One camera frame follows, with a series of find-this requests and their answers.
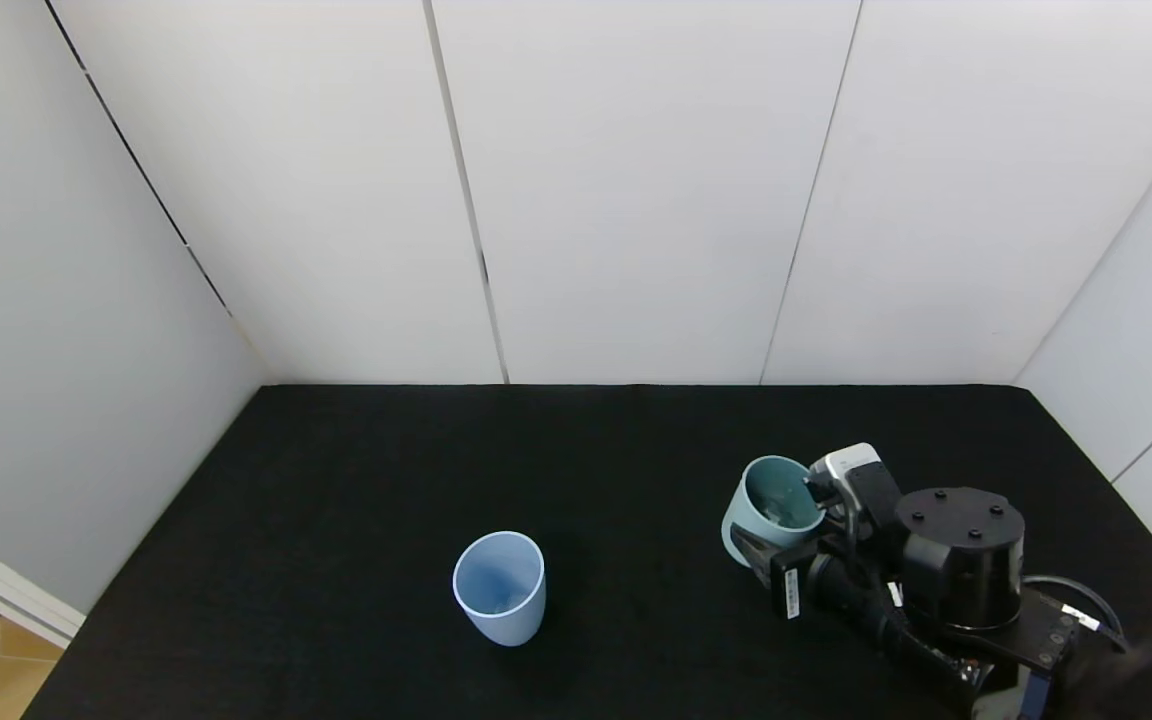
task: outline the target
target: light blue mug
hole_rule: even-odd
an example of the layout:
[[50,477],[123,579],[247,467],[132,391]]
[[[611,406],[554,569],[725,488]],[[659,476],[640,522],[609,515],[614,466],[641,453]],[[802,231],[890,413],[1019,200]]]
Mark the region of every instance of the light blue mug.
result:
[[732,560],[749,568],[732,543],[732,524],[778,547],[804,541],[813,532],[824,510],[817,509],[808,492],[809,475],[803,465],[780,455],[764,455],[745,465],[723,515],[723,547]]
[[520,646],[536,635],[545,616],[545,555],[531,538],[513,530],[483,536],[456,561],[452,592],[488,641]]

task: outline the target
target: black cable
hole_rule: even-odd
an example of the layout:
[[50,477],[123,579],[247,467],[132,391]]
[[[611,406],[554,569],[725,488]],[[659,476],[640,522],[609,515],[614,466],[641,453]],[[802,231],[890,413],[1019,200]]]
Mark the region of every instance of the black cable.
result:
[[1069,588],[1071,591],[1092,601],[1092,605],[1101,612],[1105,624],[1109,626],[1111,630],[1114,630],[1114,634],[1119,635],[1119,638],[1126,637],[1123,621],[1119,620],[1119,615],[1111,607],[1111,604],[1100,597],[1100,593],[1097,593],[1092,588],[1087,588],[1087,585],[1079,583],[1077,579],[1061,578],[1060,575],[1025,575],[1020,582],[1028,585],[1060,585],[1061,588]]

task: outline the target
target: black table surface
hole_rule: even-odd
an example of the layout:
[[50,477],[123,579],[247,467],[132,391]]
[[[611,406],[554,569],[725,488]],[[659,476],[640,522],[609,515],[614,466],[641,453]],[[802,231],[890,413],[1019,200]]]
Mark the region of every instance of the black table surface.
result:
[[[99,717],[950,717],[832,617],[787,623],[719,524],[760,455],[870,442],[904,492],[1025,515],[1025,571],[1152,630],[1152,537],[1009,387],[262,388],[26,712]],[[540,631],[452,596],[475,538],[540,544]]]

